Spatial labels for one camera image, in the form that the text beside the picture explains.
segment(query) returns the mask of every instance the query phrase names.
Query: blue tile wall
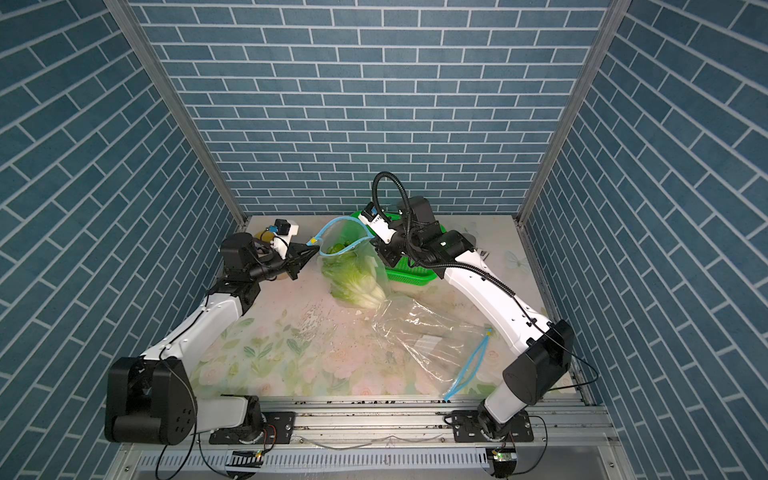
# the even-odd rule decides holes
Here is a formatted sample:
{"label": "blue tile wall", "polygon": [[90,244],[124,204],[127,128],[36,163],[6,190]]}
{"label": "blue tile wall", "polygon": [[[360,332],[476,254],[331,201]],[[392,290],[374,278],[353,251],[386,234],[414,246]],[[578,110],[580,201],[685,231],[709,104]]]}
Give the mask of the blue tile wall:
{"label": "blue tile wall", "polygon": [[132,2],[250,214],[517,212],[608,0],[296,3]]}
{"label": "blue tile wall", "polygon": [[101,0],[0,2],[0,478],[103,478],[104,374],[233,221]]}
{"label": "blue tile wall", "polygon": [[634,0],[528,226],[638,478],[768,478],[767,18]]}

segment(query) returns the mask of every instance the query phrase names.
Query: wire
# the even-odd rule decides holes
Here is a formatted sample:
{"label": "wire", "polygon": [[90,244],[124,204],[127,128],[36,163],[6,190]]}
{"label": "wire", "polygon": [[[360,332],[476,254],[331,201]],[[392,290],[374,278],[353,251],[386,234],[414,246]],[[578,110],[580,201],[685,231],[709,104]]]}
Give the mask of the wire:
{"label": "wire", "polygon": [[192,453],[192,448],[194,447],[194,438],[195,435],[197,435],[197,406],[195,405],[194,396],[192,395],[192,392],[190,391],[190,388],[187,386],[187,383],[179,377],[179,375],[176,374],[176,372],[173,371],[173,369],[170,367],[170,364],[166,359],[163,358],[163,352],[165,349],[162,349],[160,351],[160,355],[158,355],[158,359],[160,359],[161,362],[165,363],[166,368],[168,368],[168,371],[171,373],[171,375],[175,376],[179,382],[181,382],[182,385],[184,385],[184,388],[187,389],[187,393],[189,393],[190,398],[192,399],[192,410],[194,413],[194,422],[192,423],[192,443],[190,443],[190,449],[187,450],[187,455],[184,457],[184,460],[181,462],[181,465],[179,465],[179,468],[176,469],[176,471],[168,478],[160,478],[159,473],[157,470],[160,468],[160,462],[163,459],[163,454],[165,453],[165,450],[168,448],[168,445],[163,447],[163,451],[160,452],[160,456],[157,457],[157,463],[154,464],[154,477],[156,480],[171,480],[173,477],[179,474],[181,472],[181,469],[184,468],[184,466],[187,464],[187,460],[190,458],[190,454]]}
{"label": "wire", "polygon": [[185,334],[185,333],[186,333],[186,332],[187,332],[187,331],[188,331],[190,328],[192,328],[192,326],[193,326],[195,323],[197,323],[197,320],[198,320],[198,319],[199,319],[199,318],[200,318],[200,317],[203,315],[203,313],[205,313],[205,310],[206,310],[206,308],[208,307],[208,299],[209,299],[209,298],[210,298],[210,293],[206,294],[206,296],[205,296],[205,303],[203,303],[203,309],[201,309],[201,310],[200,310],[200,312],[197,314],[197,316],[196,316],[196,317],[194,317],[194,320],[192,320],[192,323],[190,323],[190,324],[187,326],[187,328],[185,328],[185,329],[181,330],[181,332],[180,332],[178,335],[176,335],[174,338],[172,338],[172,339],[171,339],[169,342],[166,342],[166,343],[165,343],[165,347],[164,347],[164,348],[163,348],[163,349],[160,351],[160,355],[158,356],[158,358],[159,358],[159,357],[161,357],[161,356],[163,355],[163,352],[169,348],[169,346],[170,346],[170,344],[171,344],[171,343],[173,343],[173,342],[175,342],[176,340],[178,340],[178,338],[179,338],[180,336],[184,335],[184,334]]}
{"label": "wire", "polygon": [[[515,451],[517,452],[518,451],[518,446],[515,443],[515,437],[512,435],[512,432],[509,432],[508,437],[509,437],[510,440],[512,440],[512,448],[514,448]],[[504,441],[504,444],[502,445],[502,448],[504,448],[505,446],[507,446],[507,442],[506,441]]]}
{"label": "wire", "polygon": [[311,443],[312,445],[314,445],[316,447],[320,447],[322,449],[342,451],[342,450],[361,449],[362,447],[367,447],[369,445],[373,445],[374,443],[386,442],[389,439],[398,439],[398,440],[401,440],[403,442],[409,442],[409,443],[421,443],[421,442],[430,442],[432,440],[437,440],[437,439],[439,439],[442,436],[443,436],[443,434],[441,433],[440,435],[435,435],[434,437],[430,437],[428,439],[411,440],[411,439],[404,439],[404,438],[398,437],[397,435],[389,435],[389,436],[384,437],[383,439],[373,439],[373,440],[371,440],[369,442],[361,443],[359,445],[351,445],[349,447],[335,447],[333,445],[326,445],[324,443],[318,443],[318,442],[315,442],[314,440],[310,440],[310,439],[305,438],[305,437],[299,437],[299,438],[302,439],[304,442]]}
{"label": "wire", "polygon": [[278,240],[280,240],[281,242],[283,242],[283,245],[285,245],[285,246],[286,246],[286,248],[288,248],[288,243],[286,243],[286,241],[285,241],[285,240],[283,240],[283,238],[282,238],[282,237],[279,237],[279,236],[275,235],[275,238],[277,238]]}
{"label": "wire", "polygon": [[195,399],[194,399],[194,394],[190,390],[190,387],[187,385],[187,383],[185,381],[183,381],[182,378],[179,377],[179,375],[176,374],[176,372],[170,367],[170,364],[168,363],[167,359],[163,358],[163,353],[167,349],[169,349],[169,346],[171,345],[171,343],[175,342],[180,336],[184,335],[190,328],[192,328],[192,325],[194,325],[197,322],[197,320],[203,315],[203,313],[206,311],[206,307],[208,306],[209,298],[210,298],[210,294],[205,296],[205,303],[203,304],[203,308],[200,310],[200,312],[197,314],[197,316],[194,317],[194,320],[192,320],[192,323],[190,323],[190,325],[187,328],[185,328],[178,335],[176,335],[170,342],[166,343],[165,347],[157,355],[158,361],[164,363],[166,368],[168,368],[168,371],[170,372],[170,374],[175,376],[176,379],[181,383],[181,385],[183,385],[184,388],[187,390],[187,394],[189,394],[190,400],[192,401],[192,411],[193,411],[193,414],[194,414],[194,420],[193,420],[193,423],[192,423],[192,443],[190,443],[190,448],[189,448],[189,450],[187,450],[187,455],[184,456],[184,460],[181,462],[181,465],[179,465],[179,468],[177,468],[176,471],[173,473],[173,475],[171,475],[170,477],[168,477],[168,478],[160,478],[160,474],[158,472],[158,470],[160,469],[160,462],[163,459],[163,454],[165,453],[165,450],[168,448],[168,445],[164,446],[163,447],[163,451],[160,452],[160,456],[157,457],[157,463],[155,463],[155,466],[154,466],[154,477],[156,478],[156,480],[171,480],[173,477],[178,475],[179,472],[181,472],[181,469],[184,468],[184,466],[187,464],[187,460],[189,460],[189,458],[190,458],[190,455],[192,453],[192,448],[194,447],[194,443],[195,443],[195,437],[198,437],[197,446],[198,446],[198,448],[200,450],[200,456],[203,457],[203,462],[205,463],[205,465],[207,465],[207,467],[210,468],[210,470],[212,472],[215,472],[215,473],[217,473],[219,475],[222,475],[222,476],[225,476],[227,478],[230,478],[229,475],[221,473],[221,472],[217,471],[214,467],[210,466],[208,461],[205,459],[205,455],[203,455],[203,447],[202,447],[202,445],[200,445],[199,435],[197,434],[197,404],[196,404]]}
{"label": "wire", "polygon": [[[260,240],[260,241],[262,241],[262,242],[264,241],[262,237],[264,236],[264,234],[265,234],[266,232],[268,232],[268,230],[263,230],[261,233],[259,233],[259,240]],[[256,255],[256,257],[254,258],[254,260],[256,261],[256,263],[258,263],[259,265],[261,265],[261,267],[264,269],[264,271],[267,271],[267,270],[268,270],[268,269],[267,269],[267,267],[266,267],[266,265],[264,265],[263,263],[261,263],[261,260],[259,260],[259,256],[258,256],[258,255]],[[272,278],[267,278],[267,279],[265,279],[265,280],[266,280],[267,282],[274,282],[275,280],[277,280],[277,275],[273,276]]]}
{"label": "wire", "polygon": [[464,419],[467,423],[471,423],[473,425],[478,425],[478,423],[474,419],[470,419],[466,415],[453,414],[453,413],[449,413],[448,415],[444,415],[442,417],[442,422],[445,423],[448,426],[451,426],[451,427],[453,427],[454,425],[464,425],[464,422],[453,422],[453,421],[449,422],[448,419],[452,419],[453,417],[456,417],[458,419]]}
{"label": "wire", "polygon": [[541,423],[544,424],[544,449],[541,450],[541,455],[538,456],[538,459],[536,460],[536,463],[533,464],[531,467],[528,468],[528,470],[524,470],[522,472],[514,472],[510,476],[513,475],[523,475],[526,473],[530,473],[531,470],[538,467],[538,464],[541,463],[541,459],[544,458],[544,454],[547,452],[547,445],[549,445],[549,432],[547,431],[547,422],[544,421],[544,419],[538,415],[529,415],[529,418],[533,417],[536,419],[541,420]]}
{"label": "wire", "polygon": [[272,433],[274,434],[274,437],[273,437],[273,440],[272,440],[272,446],[267,448],[266,447],[266,437],[267,437],[267,434],[266,434],[266,429],[264,429],[264,451],[262,452],[262,455],[265,454],[265,453],[272,452],[272,449],[275,448],[275,444],[277,443],[277,429],[271,423],[269,425],[267,425],[267,426],[268,427],[272,427]]}
{"label": "wire", "polygon": [[[376,207],[376,211],[383,212],[381,205],[379,205],[379,182],[383,178],[389,178],[397,187],[398,192],[400,192],[400,197],[402,198],[402,203],[404,207],[404,217],[405,221],[403,222],[403,228],[405,230],[405,243],[406,243],[406,252],[410,259],[413,258],[414,264],[417,266],[421,266],[423,268],[434,270],[436,268],[459,268],[462,270],[468,270],[470,272],[476,273],[479,275],[483,280],[487,280],[488,282],[492,283],[496,287],[498,287],[502,292],[506,293],[508,296],[510,296],[515,303],[517,304],[518,308],[523,312],[523,315],[525,315],[526,320],[531,325],[535,326],[536,329],[541,332],[542,335],[549,338],[552,342],[555,343],[555,345],[559,346],[563,349],[566,353],[570,354],[572,357],[577,359],[579,362],[584,363],[586,366],[588,366],[592,372],[595,374],[595,377],[592,380],[589,380],[588,382],[581,382],[577,383],[575,385],[569,385],[564,387],[556,387],[553,389],[549,389],[549,391],[553,390],[561,390],[561,389],[567,389],[567,388],[574,388],[577,386],[586,386],[590,385],[591,383],[597,382],[598,379],[600,379],[600,372],[596,368],[594,368],[587,360],[582,359],[580,356],[573,353],[571,350],[565,348],[561,343],[559,343],[557,340],[553,339],[548,333],[546,333],[544,330],[539,328],[538,325],[536,325],[536,320],[532,319],[531,316],[528,315],[528,312],[523,308],[523,306],[518,301],[517,297],[515,296],[515,291],[509,288],[507,285],[505,285],[501,280],[496,278],[495,276],[491,275],[489,272],[484,271],[483,269],[476,267],[474,265],[470,265],[468,263],[461,263],[456,261],[450,261],[450,262],[442,262],[442,263],[424,263],[419,257],[415,254],[415,249],[411,242],[411,203],[408,198],[408,193],[406,192],[406,188],[402,185],[402,182],[400,179],[387,171],[379,172],[376,174],[376,176],[373,178],[373,182],[371,182],[371,198],[373,201],[373,206]],[[384,220],[387,222],[387,224],[390,224],[390,220],[386,215],[382,215]]]}
{"label": "wire", "polygon": [[542,329],[541,329],[541,328],[540,328],[538,325],[536,325],[536,322],[533,322],[533,323],[531,323],[531,324],[532,324],[533,326],[535,326],[535,327],[536,327],[536,330],[538,330],[539,332],[541,332],[541,334],[542,334],[542,335],[545,335],[545,336],[546,336],[547,338],[549,338],[549,339],[550,339],[552,342],[554,342],[554,344],[555,344],[555,345],[557,345],[557,346],[559,346],[560,348],[562,348],[562,349],[563,349],[563,351],[565,351],[565,352],[567,352],[568,354],[570,354],[570,355],[571,355],[572,357],[574,357],[576,360],[578,360],[578,361],[579,361],[579,362],[581,362],[581,363],[584,363],[584,364],[585,364],[586,366],[588,366],[588,367],[589,367],[589,368],[592,370],[592,372],[594,373],[594,378],[593,378],[592,380],[588,380],[587,382],[580,382],[580,383],[575,383],[574,385],[566,385],[566,386],[558,386],[558,387],[554,387],[554,388],[552,388],[552,389],[549,389],[549,390],[548,390],[549,392],[553,392],[553,391],[555,391],[555,390],[562,390],[562,389],[572,389],[572,388],[575,388],[575,387],[578,387],[578,386],[585,386],[585,385],[590,385],[590,384],[592,384],[592,383],[595,383],[595,382],[597,382],[597,381],[600,379],[600,372],[598,372],[598,369],[594,368],[594,367],[592,366],[592,364],[591,364],[591,363],[589,363],[589,362],[588,362],[586,359],[583,359],[583,358],[581,358],[580,356],[578,356],[578,355],[576,355],[575,353],[573,353],[571,350],[569,350],[569,349],[565,348],[565,347],[564,347],[564,346],[563,346],[563,345],[562,345],[560,342],[558,342],[557,340],[553,339],[551,336],[549,336],[549,334],[548,334],[548,333],[546,333],[546,332],[545,332],[544,330],[542,330]]}
{"label": "wire", "polygon": [[202,445],[202,442],[200,441],[200,436],[201,435],[202,434],[199,434],[197,436],[197,448],[200,450],[200,457],[203,459],[203,463],[205,464],[205,466],[207,466],[209,468],[209,470],[211,470],[213,473],[217,473],[217,474],[221,475],[222,477],[227,477],[230,480],[232,480],[232,477],[230,477],[226,473],[219,472],[214,467],[210,466],[210,463],[208,463],[208,461],[205,459],[205,454],[203,453],[203,445]]}

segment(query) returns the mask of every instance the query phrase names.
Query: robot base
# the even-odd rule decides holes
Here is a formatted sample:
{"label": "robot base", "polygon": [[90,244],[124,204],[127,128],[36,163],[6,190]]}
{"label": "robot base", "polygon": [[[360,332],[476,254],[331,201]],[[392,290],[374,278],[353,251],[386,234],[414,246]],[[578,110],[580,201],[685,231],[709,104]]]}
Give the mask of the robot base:
{"label": "robot base", "polygon": [[[263,415],[266,419],[263,424],[266,427],[266,445],[289,444],[293,434],[293,421],[296,418],[296,414],[293,412],[264,412]],[[275,431],[273,432],[268,425],[275,427]],[[250,437],[247,437],[248,441],[243,440],[249,432],[250,430],[247,427],[218,429],[210,434],[208,442],[211,445],[242,445],[243,443],[263,442],[264,437],[261,434],[257,434],[253,440]]]}
{"label": "robot base", "polygon": [[484,432],[479,421],[477,410],[454,410],[451,412],[450,421],[453,425],[453,439],[456,443],[475,443],[501,441],[507,434],[512,435],[512,439],[517,442],[533,442],[533,430],[531,422],[528,420],[528,413],[521,410],[504,425],[500,425],[496,430],[499,437],[490,439]]}

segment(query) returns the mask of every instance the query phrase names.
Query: green plastic basket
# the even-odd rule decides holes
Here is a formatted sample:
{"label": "green plastic basket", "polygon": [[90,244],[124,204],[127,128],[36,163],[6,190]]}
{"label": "green plastic basket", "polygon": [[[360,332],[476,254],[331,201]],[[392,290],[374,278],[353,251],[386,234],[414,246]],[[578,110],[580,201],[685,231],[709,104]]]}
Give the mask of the green plastic basket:
{"label": "green plastic basket", "polygon": [[[392,220],[400,220],[400,216],[398,214],[386,214],[387,217],[391,218]],[[359,217],[360,212],[357,211],[354,214],[351,215],[351,217]],[[427,270],[423,266],[415,266],[411,268],[408,266],[408,257],[402,257],[400,261],[395,265],[395,268],[389,268],[388,266],[384,266],[384,269],[386,270],[386,277],[390,279],[393,282],[400,282],[400,283],[408,283],[410,285],[416,285],[416,286],[424,286],[427,283],[433,281],[435,278],[437,278],[437,273],[433,272],[432,270]]]}

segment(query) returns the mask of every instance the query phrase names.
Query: aluminum frame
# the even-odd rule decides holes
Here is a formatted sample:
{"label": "aluminum frame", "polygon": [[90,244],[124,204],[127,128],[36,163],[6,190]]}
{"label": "aluminum frame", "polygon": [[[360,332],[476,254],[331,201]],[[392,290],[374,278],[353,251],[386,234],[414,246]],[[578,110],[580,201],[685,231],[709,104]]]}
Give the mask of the aluminum frame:
{"label": "aluminum frame", "polygon": [[[541,268],[541,264],[538,262],[536,252],[533,250],[533,245],[531,243],[531,238],[528,235],[528,231],[525,229],[525,226],[521,225],[519,222],[517,224],[517,229],[518,235],[520,236],[520,242],[523,244],[525,257],[528,259],[528,265],[531,267],[534,280],[536,281],[538,290],[541,293],[541,299],[544,301],[544,307],[547,309],[547,315],[555,321],[568,319],[567,316],[563,315],[563,312],[558,311],[557,304],[554,302],[552,291],[549,288],[549,283],[547,283],[547,279],[544,275],[544,270]],[[574,383],[583,383],[587,381],[586,372],[584,371],[581,362],[571,362],[570,371],[576,378],[576,382]],[[581,397],[584,399],[584,403],[586,405],[597,405],[597,402],[594,399],[594,395],[592,395],[592,392],[589,388],[579,389],[579,392],[581,393]]]}
{"label": "aluminum frame", "polygon": [[592,81],[598,74],[600,65],[605,59],[605,54],[608,51],[608,47],[611,46],[611,42],[614,40],[616,31],[621,24],[621,20],[624,19],[624,13],[627,12],[629,4],[632,0],[613,0],[608,10],[605,12],[602,22],[600,23],[600,29],[594,39],[592,48],[589,49],[587,59],[584,61],[584,67],[582,67],[579,73],[578,80],[574,86],[571,95],[568,97],[568,103],[565,104],[562,116],[558,122],[558,126],[552,134],[552,138],[549,141],[547,150],[541,159],[541,164],[536,171],[536,175],[531,182],[531,186],[528,188],[528,192],[523,199],[523,204],[518,214],[518,222],[521,225],[525,225],[528,218],[533,213],[533,207],[536,204],[538,196],[541,194],[541,190],[544,188],[544,184],[549,177],[549,173],[552,171],[554,163],[558,160],[558,155],[563,149],[563,144],[571,131],[571,127],[576,120],[576,115],[581,104],[584,103],[584,99],[589,93],[589,88],[592,86]]}
{"label": "aluminum frame", "polygon": [[[402,396],[398,399],[382,397],[374,400],[371,400],[371,397],[275,397],[264,399],[261,406],[267,412],[290,410],[296,413],[292,441],[289,445],[275,447],[280,451],[305,452],[308,448],[312,448],[312,442],[336,447],[353,446],[370,442],[372,439],[384,439],[389,435],[396,435],[397,439],[376,442],[351,452],[364,450],[365,452],[391,453],[392,449],[438,448],[450,453],[471,447],[484,448],[499,445],[498,442],[486,441],[473,444],[454,443],[450,427],[442,421],[443,416],[452,410],[476,409],[479,401],[477,397],[469,396],[459,396],[451,402],[419,396]],[[607,466],[606,470],[612,469],[607,472],[623,474],[624,467],[621,460],[623,451],[605,407],[585,406],[574,394],[552,393],[537,405],[528,407],[527,411],[532,415],[540,415],[547,422],[549,446],[596,446],[602,449],[601,455]],[[525,446],[543,447],[544,426],[538,419],[531,419],[531,426],[534,431],[534,441],[526,442]],[[203,448],[206,455],[233,449],[232,445],[209,445],[205,437]],[[188,439],[179,445],[169,446],[167,451],[186,452],[189,441]],[[260,445],[238,445],[237,449],[261,449],[261,447]],[[128,480],[136,472],[142,455],[157,450],[157,445],[124,445],[105,478]],[[608,466],[611,462],[619,468]],[[609,478],[628,480],[633,477],[609,475]]]}
{"label": "aluminum frame", "polygon": [[149,75],[150,80],[157,89],[157,93],[160,94],[163,102],[170,111],[170,114],[174,116],[176,123],[179,125],[181,133],[184,134],[184,138],[187,139],[190,146],[197,155],[197,159],[200,164],[203,165],[203,169],[208,173],[211,181],[214,183],[216,190],[221,195],[222,200],[229,208],[232,217],[237,222],[239,228],[245,228],[247,223],[247,217],[240,204],[237,202],[232,190],[230,189],[227,181],[221,173],[213,155],[208,149],[205,140],[203,140],[200,131],[194,124],[192,117],[189,115],[187,108],[184,107],[184,103],[176,91],[174,84],[170,81],[168,73],[163,67],[163,63],[157,56],[157,52],[152,47],[144,29],[139,25],[138,18],[134,13],[127,0],[104,0],[107,9],[112,14],[118,27],[125,35],[125,39],[128,40],[128,44],[133,48],[134,53],[144,66],[144,70]]}

